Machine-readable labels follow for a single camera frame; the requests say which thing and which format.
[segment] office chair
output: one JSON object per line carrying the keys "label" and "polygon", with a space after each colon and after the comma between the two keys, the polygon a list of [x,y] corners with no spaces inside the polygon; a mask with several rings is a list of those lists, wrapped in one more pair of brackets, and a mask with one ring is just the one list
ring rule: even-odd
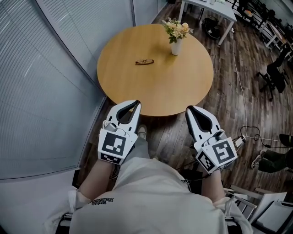
{"label": "office chair", "polygon": [[275,89],[275,87],[277,88],[279,93],[282,93],[286,86],[285,82],[288,85],[285,77],[288,77],[286,71],[284,70],[282,73],[280,73],[278,67],[282,65],[285,56],[290,51],[290,49],[290,46],[288,44],[285,44],[280,56],[276,59],[276,61],[266,67],[267,73],[265,75],[263,75],[261,72],[258,72],[256,74],[256,76],[260,75],[266,81],[265,86],[260,89],[260,92],[262,92],[266,87],[269,87],[271,93],[271,98],[269,99],[270,101],[273,100],[273,90]]}

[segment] white wall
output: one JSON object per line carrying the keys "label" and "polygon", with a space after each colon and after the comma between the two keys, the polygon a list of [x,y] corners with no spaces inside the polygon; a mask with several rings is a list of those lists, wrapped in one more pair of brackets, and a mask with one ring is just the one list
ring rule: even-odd
{"label": "white wall", "polygon": [[293,4],[291,3],[291,0],[261,0],[269,10],[274,10],[276,13],[276,18],[282,19],[282,24],[284,26],[287,25],[287,23],[293,25],[293,13],[289,9],[288,6]]}
{"label": "white wall", "polygon": [[27,181],[0,183],[0,225],[8,234],[41,234],[42,224],[67,198],[74,170]]}

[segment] shoe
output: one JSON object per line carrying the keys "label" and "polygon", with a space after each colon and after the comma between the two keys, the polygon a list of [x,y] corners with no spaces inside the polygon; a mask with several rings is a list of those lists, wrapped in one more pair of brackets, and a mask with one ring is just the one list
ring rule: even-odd
{"label": "shoe", "polygon": [[259,162],[261,160],[261,156],[258,155],[251,163],[251,169],[254,169],[256,166],[259,165]]}
{"label": "shoe", "polygon": [[137,129],[137,136],[147,140],[147,127],[146,125],[140,125]]}
{"label": "shoe", "polygon": [[260,156],[263,157],[262,155],[263,155],[264,153],[265,153],[265,151],[264,151],[264,150],[261,150],[261,151],[260,151]]}

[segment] wooden floor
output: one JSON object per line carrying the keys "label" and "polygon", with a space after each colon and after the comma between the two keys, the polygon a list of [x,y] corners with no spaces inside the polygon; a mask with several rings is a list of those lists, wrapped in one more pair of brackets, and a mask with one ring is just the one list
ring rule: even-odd
{"label": "wooden floor", "polygon": [[[177,1],[176,4],[168,4],[154,20],[154,23],[160,23],[162,19],[167,17],[178,17],[179,10],[180,1]],[[213,113],[218,118],[221,128],[226,131],[227,136],[235,138],[239,134],[239,128],[245,125],[245,111],[242,91],[233,61],[232,33],[229,33],[223,44],[218,46],[217,42],[209,39],[203,33],[198,22],[200,10],[194,6],[192,12],[183,15],[183,22],[187,22],[191,28],[194,28],[194,37],[206,47],[214,66],[212,87],[198,106]],[[205,11],[202,19],[208,16],[218,18],[217,15]],[[226,20],[221,23],[222,32],[228,24],[229,22]],[[265,48],[258,33],[249,27],[244,27],[240,19],[233,27],[236,30],[234,33],[236,65],[243,87],[248,125],[257,126],[262,138],[278,140],[280,133],[292,135],[293,74],[290,68],[286,62],[283,63],[290,78],[289,85],[281,94],[274,90],[274,100],[270,102],[268,91],[259,92],[264,81],[261,77],[256,77],[255,74],[262,67],[272,63],[279,52],[276,48],[272,52]],[[101,128],[101,122],[106,118],[111,106],[113,103],[107,100],[95,125],[78,183],[84,180],[97,160],[98,132]],[[157,156],[160,161],[173,168],[179,168],[194,160],[189,150],[192,138],[188,133],[184,113],[170,117],[141,117],[141,123],[148,128],[147,140],[151,157]],[[255,129],[248,130],[248,136],[253,137],[255,134],[257,134]],[[280,142],[265,141],[265,143],[271,144],[272,147],[282,146]],[[247,140],[246,144],[238,151],[239,158],[229,169],[222,171],[225,187],[234,184],[251,191],[256,187],[275,192],[292,190],[289,186],[285,186],[284,182],[292,180],[293,173],[283,170],[269,174],[249,169],[251,161],[261,149],[264,147],[260,141]],[[281,153],[286,151],[286,149],[275,150]]]}

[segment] white vase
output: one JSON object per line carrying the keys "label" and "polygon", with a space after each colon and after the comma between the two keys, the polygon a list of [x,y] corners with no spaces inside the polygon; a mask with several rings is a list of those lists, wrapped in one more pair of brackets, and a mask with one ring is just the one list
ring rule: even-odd
{"label": "white vase", "polygon": [[182,39],[177,39],[177,42],[172,43],[172,54],[178,55],[181,51]]}

